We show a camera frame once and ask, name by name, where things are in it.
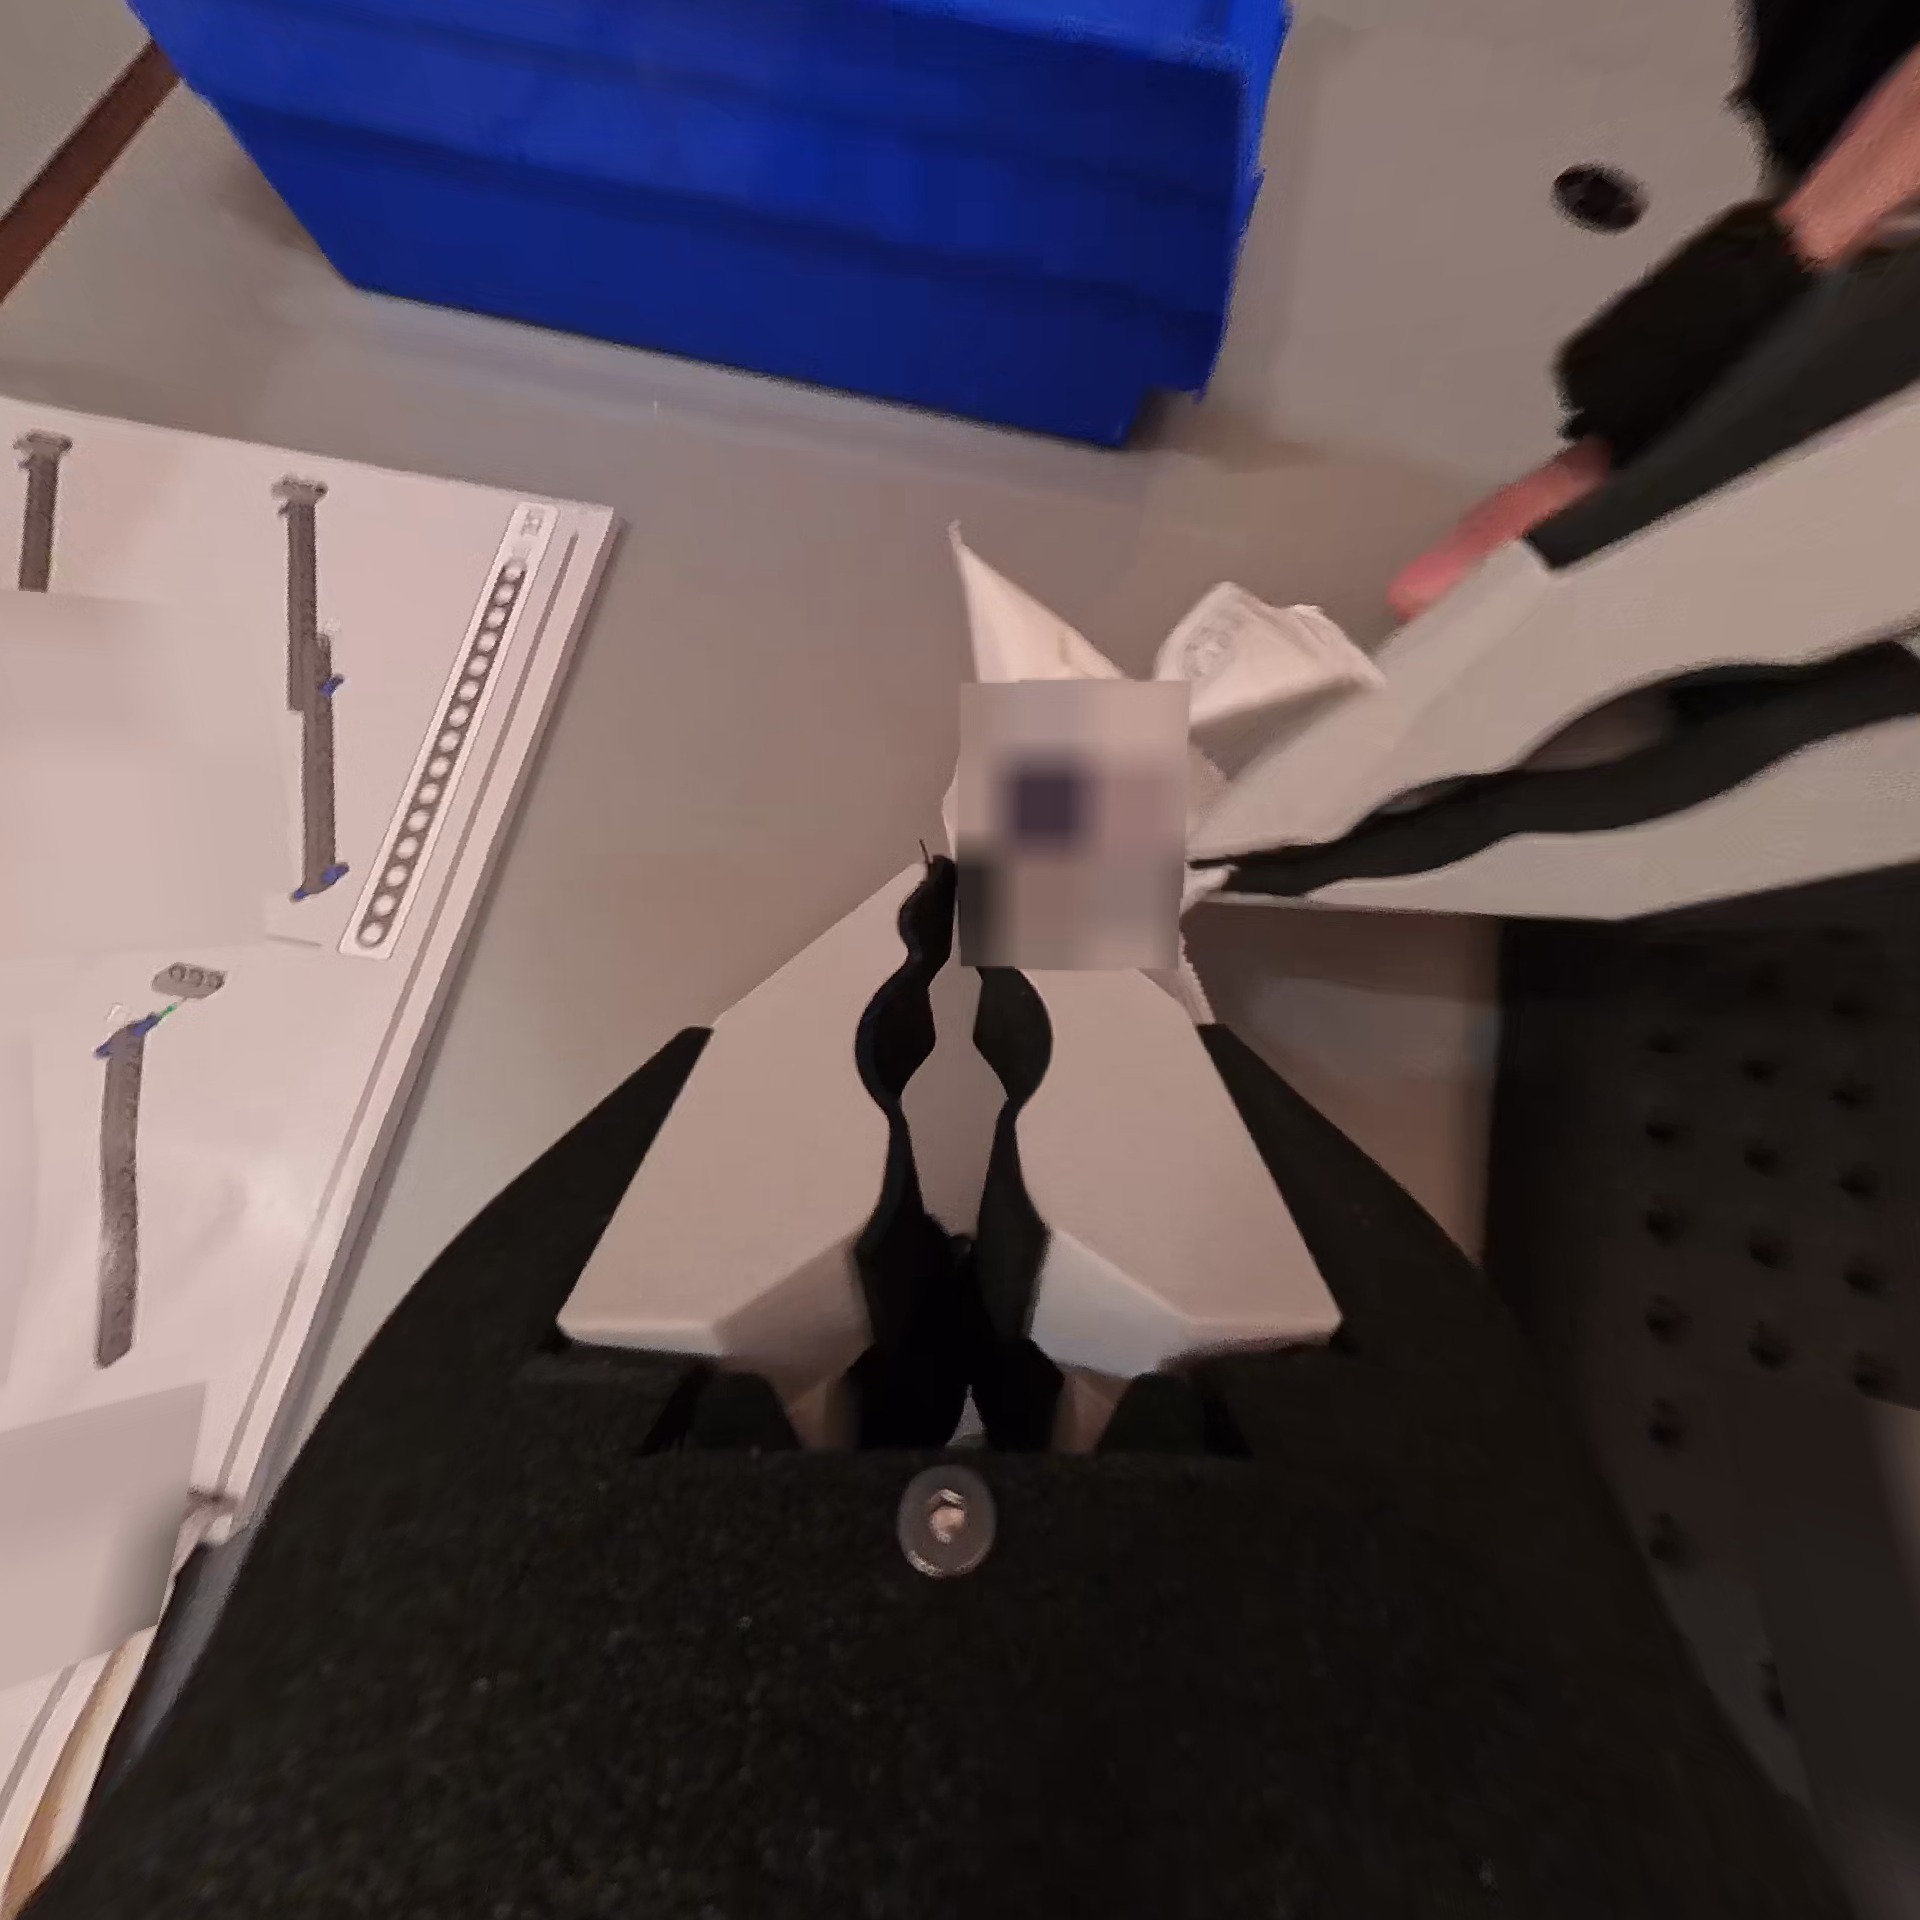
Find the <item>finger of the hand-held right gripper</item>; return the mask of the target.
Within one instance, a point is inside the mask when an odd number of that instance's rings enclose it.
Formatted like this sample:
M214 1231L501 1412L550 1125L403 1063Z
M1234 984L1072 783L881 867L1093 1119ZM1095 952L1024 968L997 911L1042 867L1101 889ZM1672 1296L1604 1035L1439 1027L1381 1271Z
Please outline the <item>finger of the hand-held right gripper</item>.
M1916 686L1685 686L1648 743L1445 783L1328 843L1202 858L1202 899L1648 921L1916 866Z
M1445 783L1648 743L1685 686L1916 686L1916 407L1877 407L1626 539L1506 543L1381 648L1382 686L1277 737L1197 866L1328 843Z

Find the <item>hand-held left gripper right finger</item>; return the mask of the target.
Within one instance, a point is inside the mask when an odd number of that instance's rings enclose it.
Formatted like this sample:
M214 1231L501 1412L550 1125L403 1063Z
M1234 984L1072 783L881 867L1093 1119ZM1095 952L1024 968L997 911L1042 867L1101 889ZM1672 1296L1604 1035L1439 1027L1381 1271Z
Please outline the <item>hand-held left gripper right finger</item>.
M1142 1378L1344 1322L1206 1040L1138 972L980 972L1001 1107L974 1274L997 1361L1051 1415L1113 1415Z

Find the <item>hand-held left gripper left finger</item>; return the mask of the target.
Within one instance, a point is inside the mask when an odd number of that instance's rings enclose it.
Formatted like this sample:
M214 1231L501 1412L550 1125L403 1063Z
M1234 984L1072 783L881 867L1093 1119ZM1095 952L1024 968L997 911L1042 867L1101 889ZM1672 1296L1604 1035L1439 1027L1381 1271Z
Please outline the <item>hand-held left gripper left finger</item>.
M713 1019L559 1313L571 1344L715 1361L786 1405L869 1348L853 1243L890 1124L857 1034L908 962L901 915L932 879L911 862Z

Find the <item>person's right hand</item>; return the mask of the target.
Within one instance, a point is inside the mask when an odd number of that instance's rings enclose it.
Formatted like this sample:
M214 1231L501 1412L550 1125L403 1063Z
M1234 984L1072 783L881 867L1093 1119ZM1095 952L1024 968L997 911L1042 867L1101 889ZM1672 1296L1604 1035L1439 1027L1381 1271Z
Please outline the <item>person's right hand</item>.
M1644 453L1821 275L1883 241L1916 206L1916 46L1847 86L1835 129L1785 156L1786 187L1747 201L1611 302L1557 364L1566 448L1509 480L1387 589L1400 620L1453 591L1497 545L1568 509Z

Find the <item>small white paper bag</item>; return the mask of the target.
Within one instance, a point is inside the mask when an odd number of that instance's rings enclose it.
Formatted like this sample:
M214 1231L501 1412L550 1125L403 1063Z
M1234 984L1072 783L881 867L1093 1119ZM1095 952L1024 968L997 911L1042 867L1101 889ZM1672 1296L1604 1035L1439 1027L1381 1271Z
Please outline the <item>small white paper bag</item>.
M974 658L941 809L966 964L1142 968L1212 1019L1181 925L1221 888L1195 843L1227 756L1381 690L1381 668L1322 608L1219 582L1135 679L957 530L948 545Z

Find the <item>lego instruction booklet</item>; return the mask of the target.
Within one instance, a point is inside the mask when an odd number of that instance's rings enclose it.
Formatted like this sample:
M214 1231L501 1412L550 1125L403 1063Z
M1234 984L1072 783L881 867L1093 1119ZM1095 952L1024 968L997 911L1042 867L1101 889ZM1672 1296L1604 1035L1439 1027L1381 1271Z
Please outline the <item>lego instruction booklet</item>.
M4 1917L287 1458L615 543L4 397Z

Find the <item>blue plastic bin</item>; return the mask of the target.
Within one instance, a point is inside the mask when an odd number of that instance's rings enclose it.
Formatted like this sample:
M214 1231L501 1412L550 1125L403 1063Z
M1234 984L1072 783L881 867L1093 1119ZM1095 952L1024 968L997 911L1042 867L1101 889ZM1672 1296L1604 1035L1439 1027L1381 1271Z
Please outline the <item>blue plastic bin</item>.
M1284 4L134 4L355 287L1113 448L1219 356Z

